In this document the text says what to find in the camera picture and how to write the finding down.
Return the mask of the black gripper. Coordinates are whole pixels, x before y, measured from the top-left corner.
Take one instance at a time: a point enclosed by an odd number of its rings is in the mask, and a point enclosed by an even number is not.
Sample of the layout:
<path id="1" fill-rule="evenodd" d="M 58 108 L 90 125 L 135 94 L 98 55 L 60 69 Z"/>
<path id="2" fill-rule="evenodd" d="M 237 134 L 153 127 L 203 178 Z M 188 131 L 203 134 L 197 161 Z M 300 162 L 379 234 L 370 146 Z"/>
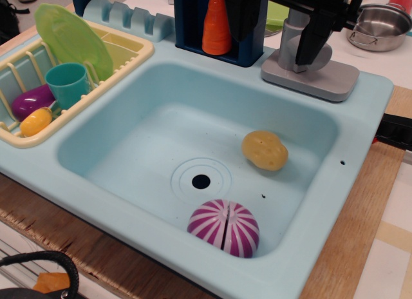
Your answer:
<path id="1" fill-rule="evenodd" d="M 313 64 L 332 32 L 353 28 L 363 0 L 269 0 L 310 15 L 301 33 L 295 63 Z M 225 0 L 231 36 L 243 41 L 266 17 L 267 0 Z"/>

